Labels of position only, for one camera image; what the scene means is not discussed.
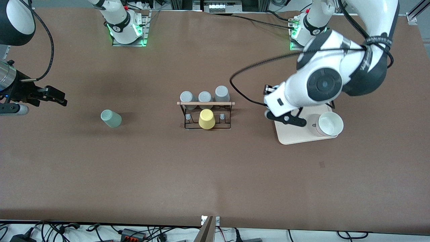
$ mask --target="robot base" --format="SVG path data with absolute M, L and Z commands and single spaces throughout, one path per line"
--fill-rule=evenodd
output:
M 333 139 L 334 137 L 322 136 L 318 133 L 314 124 L 318 120 L 319 116 L 325 112 L 330 112 L 332 109 L 326 104 L 319 106 L 310 106 L 303 108 L 300 114 L 301 118 L 306 119 L 307 123 L 304 127 L 299 127 L 290 124 L 283 124 L 281 122 L 275 122 L 276 132 L 278 134 L 278 140 L 283 145 L 291 145 L 302 142 L 309 142 L 315 140 L 326 140 Z M 298 110 L 292 111 L 293 115 L 296 115 Z
M 142 14 L 138 13 L 138 24 L 143 24 L 144 26 L 136 28 L 136 31 L 142 32 L 142 35 L 132 43 L 129 43 L 129 44 L 118 43 L 118 41 L 116 41 L 113 38 L 112 33 L 111 33 L 112 46 L 116 46 L 116 47 L 145 47 L 146 43 L 148 42 L 148 34 L 149 34 L 149 27 L 150 27 L 150 23 L 148 23 L 148 22 L 151 21 L 151 15 L 152 15 L 152 11 L 149 11 L 148 15 L 142 15 Z
M 298 50 L 302 51 L 304 46 L 299 44 L 295 39 L 294 36 L 299 34 L 300 31 L 300 20 L 298 19 L 299 16 L 295 16 L 293 19 L 288 19 L 288 27 L 293 27 L 294 29 L 289 30 L 289 37 L 290 37 L 290 50 Z

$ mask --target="black cable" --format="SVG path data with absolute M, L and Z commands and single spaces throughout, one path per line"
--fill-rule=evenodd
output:
M 48 241 L 49 242 L 49 238 L 51 237 L 51 234 L 54 232 L 54 229 L 51 227 L 50 228 L 50 231 L 48 230 L 48 232 L 46 232 L 46 233 L 49 233 L 48 234 L 48 237 L 46 238 L 46 241 Z
M 346 11 L 345 7 L 342 4 L 342 0 L 338 0 L 339 7 L 341 8 L 343 14 L 345 15 L 345 18 L 348 20 L 348 22 L 363 36 L 363 38 L 368 39 L 370 36 L 369 34 L 360 26 L 357 21 L 355 21 L 351 15 L 349 15 L 348 11 Z M 390 53 L 389 50 L 382 47 L 378 43 L 374 43 L 379 49 L 381 49 L 389 58 L 390 58 L 390 64 L 387 66 L 387 69 L 390 68 L 394 64 L 394 57 Z
M 101 239 L 100 234 L 98 233 L 98 227 L 95 228 L 95 233 L 97 234 L 98 239 L 100 240 L 100 242 L 104 242 L 104 240 Z
M 271 14 L 275 15 L 275 17 L 277 17 L 277 18 L 278 18 L 278 19 L 280 19 L 280 20 L 283 20 L 283 21 L 287 21 L 287 22 L 288 22 L 288 19 L 283 18 L 283 17 L 281 17 L 281 16 L 277 15 L 274 11 L 267 10 L 266 12 L 269 12 L 269 13 L 271 13 Z
M 39 78 L 36 78 L 37 81 L 43 79 L 49 72 L 52 66 L 52 62 L 54 60 L 54 40 L 52 39 L 51 32 L 49 31 L 48 27 L 46 26 L 45 22 L 39 17 L 39 15 L 28 5 L 24 2 L 24 0 L 19 0 L 25 7 L 27 7 L 30 12 L 39 20 L 39 22 L 42 24 L 43 28 L 45 29 L 46 33 L 48 34 L 49 41 L 51 42 L 51 59 L 49 60 L 48 68 L 46 69 L 45 73 L 41 75 Z
M 247 18 L 247 17 L 239 16 L 239 15 L 231 15 L 231 16 L 232 17 L 236 17 L 236 18 L 241 18 L 241 19 L 247 19 L 247 20 L 254 21 L 254 22 L 257 22 L 257 23 L 261 23 L 261 24 L 265 24 L 265 25 L 271 25 L 271 26 L 274 26 L 274 27 L 294 29 L 293 27 L 288 27 L 288 26 L 284 26 L 284 25 L 276 25 L 276 24 L 272 24 L 272 23 L 268 23 L 268 22 L 263 22 L 263 21 L 256 20 L 256 19 L 250 19 L 250 18 Z
M 2 231 L 3 229 L 6 229 L 6 230 L 4 231 L 4 234 L 0 237 L 0 241 L 4 238 L 4 236 L 6 235 L 7 231 L 9 230 L 9 228 L 7 226 L 1 227 L 0 231 Z
M 236 242 L 243 242 L 242 238 L 240 237 L 239 230 L 237 228 L 234 228 L 236 231 Z
M 340 232 L 341 232 L 341 231 L 336 231 L 336 234 L 337 234 L 339 237 L 341 237 L 342 239 L 348 239 L 350 242 L 352 242 L 352 240 L 353 240 L 353 239 L 364 239 L 364 238 L 366 238 L 367 236 L 369 236 L 369 232 L 363 232 L 363 233 L 365 233 L 365 235 L 363 235 L 363 236 L 360 236 L 360 237 L 351 237 L 351 235 L 350 235 L 347 231 L 342 231 L 342 232 L 344 232 L 345 234 L 347 234 L 347 236 L 348 236 L 348 237 L 343 237 L 343 236 L 340 234 Z
M 256 63 L 254 63 L 254 64 L 250 64 L 250 65 L 248 65 L 248 66 L 246 66 L 246 67 L 244 67 L 244 68 L 242 68 L 242 69 L 240 69 L 240 70 L 236 71 L 235 73 L 233 73 L 233 75 L 231 75 L 231 77 L 230 77 L 230 85 L 233 87 L 233 89 L 234 89 L 234 90 L 236 90 L 236 91 L 237 91 L 241 96 L 243 96 L 246 100 L 248 100 L 248 101 L 250 101 L 250 102 L 252 102 L 252 103 L 255 103 L 255 104 L 258 104 L 258 105 L 261 105 L 261 106 L 265 106 L 265 107 L 267 107 L 267 105 L 266 105 L 265 103 L 261 103 L 261 102 L 254 101 L 254 100 L 252 100 L 252 99 L 248 98 L 248 97 L 247 97 L 245 94 L 243 94 L 241 91 L 239 91 L 239 89 L 237 89 L 237 87 L 233 84 L 233 79 L 234 79 L 236 76 L 238 76 L 239 74 L 241 74 L 241 73 L 243 73 L 243 72 L 245 72 L 245 71 L 247 71 L 247 70 L 250 70 L 250 69 L 252 69 L 252 68 L 255 68 L 255 67 L 258 67 L 258 66 L 261 66 L 261 65 L 265 65 L 265 64 L 268 64 L 268 63 L 271 63 L 271 62 L 277 61 L 277 60 L 281 60 L 281 59 L 289 58 L 289 57 L 292 57 L 292 56 L 298 56 L 298 55 L 300 55 L 300 54 L 302 54 L 302 53 L 316 53 L 316 52 L 319 52 L 319 51 L 331 51 L 331 50 L 365 51 L 365 49 L 335 48 L 335 49 L 325 49 L 325 50 L 307 50 L 307 51 L 305 51 L 305 52 L 301 52 L 301 51 L 300 51 L 300 52 L 288 53 L 288 54 L 284 54 L 284 55 L 280 55 L 280 56 L 271 57 L 271 58 L 268 58 L 268 59 L 265 59 L 265 60 L 261 60 L 261 61 L 259 61 L 259 62 L 256 62 Z
M 300 10 L 300 12 L 301 11 L 303 11 L 303 10 L 305 10 L 307 7 L 309 7 L 310 5 L 312 5 L 312 4 L 308 4 L 308 5 L 306 5 L 306 7 L 304 7 L 304 8 L 302 8 L 301 10 Z
M 62 239 L 63 239 L 63 242 L 64 241 L 67 241 L 67 242 L 70 242 L 70 240 L 69 239 L 67 239 L 66 238 L 66 236 L 64 236 L 63 235 L 63 233 L 60 231 L 60 230 L 58 230 L 58 228 L 57 228 L 57 225 L 52 225 L 52 224 L 50 224 L 50 223 L 48 223 L 48 222 L 46 222 L 46 221 L 42 221 L 42 229 L 41 229 L 41 233 L 43 234 L 43 228 L 44 228 L 44 226 L 45 226 L 45 224 L 48 224 L 55 232 L 57 232 L 56 234 L 55 234 L 55 236 L 54 236 L 54 241 L 55 241 L 55 239 L 56 239 L 56 237 L 57 237 L 57 235 L 59 234 L 59 235 L 61 235 L 61 237 L 62 237 Z M 45 237 L 43 237 L 42 236 L 42 241 L 43 242 L 47 242 L 46 240 L 45 240 Z
M 153 239 L 155 239 L 156 237 L 158 237 L 158 236 L 160 236 L 160 235 L 162 235 L 162 234 L 165 234 L 165 233 L 167 233 L 167 232 L 169 232 L 169 231 L 172 231 L 172 230 L 175 230 L 175 229 L 183 229 L 183 230 L 187 230 L 187 229 L 198 229 L 198 228 L 192 228 L 192 227 L 170 227 L 170 228 L 168 228 L 166 231 L 162 231 L 163 229 L 165 229 L 165 227 L 159 227 L 159 229 L 155 232 L 155 233 L 152 233 L 152 234 L 150 234 L 150 236 L 149 237 L 147 237 L 147 238 L 145 238 L 145 240 L 153 240 Z M 133 233 L 132 235 L 130 235 L 130 237 L 133 237 L 135 234 L 138 234 L 138 233 L 141 233 L 141 232 L 145 232 L 145 231 L 148 231 L 148 230 L 141 230 L 141 231 L 137 231 L 137 232 L 135 232 L 135 233 Z
M 129 4 L 129 2 L 128 2 L 127 0 L 125 0 L 125 1 L 121 0 L 121 3 L 123 4 L 123 6 L 127 5 L 127 6 L 130 6 L 130 7 L 138 8 L 137 6 L 133 6 L 133 5 Z
M 291 231 L 290 230 L 288 230 L 288 235 L 290 236 L 291 242 L 294 242 L 293 237 L 291 237 Z
M 115 232 L 117 232 L 118 234 L 121 234 L 121 230 L 117 230 L 117 229 L 115 229 L 112 225 L 111 225 L 111 228 L 113 229 L 113 230 L 115 230 Z

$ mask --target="cup rack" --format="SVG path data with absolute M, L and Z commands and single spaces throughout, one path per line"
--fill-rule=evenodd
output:
M 215 126 L 212 129 L 231 129 L 231 110 L 235 102 L 177 102 L 181 107 L 184 115 L 184 129 L 202 129 L 199 125 L 199 117 L 202 109 L 200 105 L 212 105 L 212 112 L 215 116 Z M 186 105 L 196 105 L 193 110 L 185 108 Z

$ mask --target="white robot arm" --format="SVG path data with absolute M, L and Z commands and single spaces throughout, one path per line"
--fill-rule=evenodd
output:
M 363 46 L 332 30 L 316 36 L 308 34 L 315 29 L 325 28 L 328 22 L 327 14 L 334 11 L 332 0 L 314 0 L 307 14 L 313 14 L 312 18 L 302 13 L 300 19 L 305 23 L 307 20 L 310 23 L 310 19 L 319 19 L 320 22 L 312 22 L 313 26 L 302 25 L 301 31 L 304 34 L 297 39 L 304 41 L 309 38 L 304 48 L 304 52 L 309 52 L 299 56 L 297 73 L 276 89 L 268 86 L 265 90 L 264 103 L 269 108 L 269 112 L 266 113 L 269 119 L 287 124 L 289 122 L 284 120 L 284 116 L 294 109 L 328 103 L 341 91 L 350 96 L 368 94 L 381 85 L 387 73 L 387 52 L 392 44 L 399 2 L 398 0 L 346 2 L 357 11 L 365 23 L 369 36 Z M 315 17 L 316 10 L 322 17 Z M 316 51 L 336 48 L 344 50 Z
M 134 42 L 142 34 L 142 15 L 134 10 L 125 10 L 120 0 L 88 0 L 100 10 L 112 36 L 120 44 Z
M 67 105 L 65 94 L 60 90 L 45 86 L 36 86 L 35 81 L 43 79 L 49 72 L 52 64 L 54 45 L 52 36 L 40 19 L 31 9 L 30 0 L 0 0 L 0 44 L 20 46 L 28 43 L 35 31 L 34 17 L 38 18 L 46 29 L 51 41 L 51 59 L 45 73 L 39 78 L 30 78 L 13 67 L 14 61 L 6 62 L 0 59 L 0 116 L 26 115 L 29 108 L 24 102 L 38 107 L 40 101 L 56 102 L 62 106 Z

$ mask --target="table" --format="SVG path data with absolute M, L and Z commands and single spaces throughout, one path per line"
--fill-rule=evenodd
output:
M 236 70 L 287 53 L 287 32 L 228 16 L 161 12 L 148 46 L 111 47 L 94 9 L 37 9 L 55 42 L 38 85 L 66 93 L 22 117 L 0 117 L 2 219 L 430 233 L 429 66 L 418 27 L 399 17 L 395 64 L 375 92 L 341 94 L 336 138 L 283 146 L 264 108 L 230 88 L 231 130 L 181 127 L 176 105 L 228 85 Z M 297 12 L 287 12 L 291 17 Z M 246 15 L 280 23 L 268 14 Z M 342 16 L 330 26 L 361 43 Z M 32 77 L 45 71 L 49 41 L 8 56 Z M 295 58 L 253 69 L 236 84 L 262 100 L 265 84 L 295 72 Z M 123 125 L 108 128 L 111 109 Z

